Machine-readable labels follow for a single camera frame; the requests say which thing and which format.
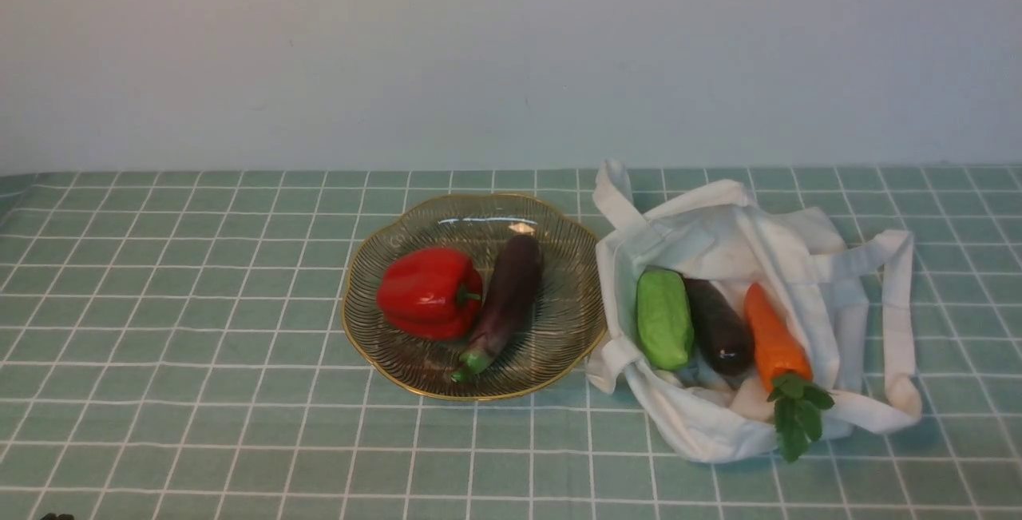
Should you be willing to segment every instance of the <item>red bell pepper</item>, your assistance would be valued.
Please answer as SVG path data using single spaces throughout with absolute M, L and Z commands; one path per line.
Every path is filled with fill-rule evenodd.
M 376 305 L 410 335 L 453 340 L 468 333 L 479 313 L 482 277 L 469 255 L 430 247 L 403 255 L 383 273 Z

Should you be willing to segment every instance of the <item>decorative plate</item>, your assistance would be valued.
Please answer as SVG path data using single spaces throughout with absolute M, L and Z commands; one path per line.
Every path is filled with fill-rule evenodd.
M 516 233 L 543 250 L 543 283 L 531 326 L 512 338 L 473 381 L 451 382 L 464 342 L 407 335 L 383 320 L 376 288 L 396 258 L 430 246 L 471 255 L 489 286 L 497 254 Z M 355 348 L 386 378 L 412 392 L 449 400 L 522 396 L 550 385 L 585 359 L 606 330 L 594 253 L 597 239 L 531 196 L 439 196 L 413 207 L 365 240 L 352 258 L 341 323 Z

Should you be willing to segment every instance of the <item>white wall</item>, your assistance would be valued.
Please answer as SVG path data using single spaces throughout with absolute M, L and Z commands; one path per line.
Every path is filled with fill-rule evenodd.
M 1022 159 L 1022 0 L 0 0 L 0 174 L 606 155 Z

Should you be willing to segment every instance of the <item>cucumber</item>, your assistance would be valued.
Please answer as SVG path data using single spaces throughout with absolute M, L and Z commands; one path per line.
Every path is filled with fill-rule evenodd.
M 695 331 L 681 275 L 673 270 L 647 270 L 639 277 L 636 300 L 639 343 L 646 359 L 663 371 L 684 367 Z

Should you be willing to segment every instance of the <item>bell pepper stem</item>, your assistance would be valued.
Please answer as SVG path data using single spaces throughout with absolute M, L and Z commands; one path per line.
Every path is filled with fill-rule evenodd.
M 458 303 L 458 308 L 461 309 L 465 302 L 469 300 L 482 300 L 481 294 L 470 293 L 468 288 L 464 284 L 458 287 L 458 293 L 455 296 L 455 301 Z

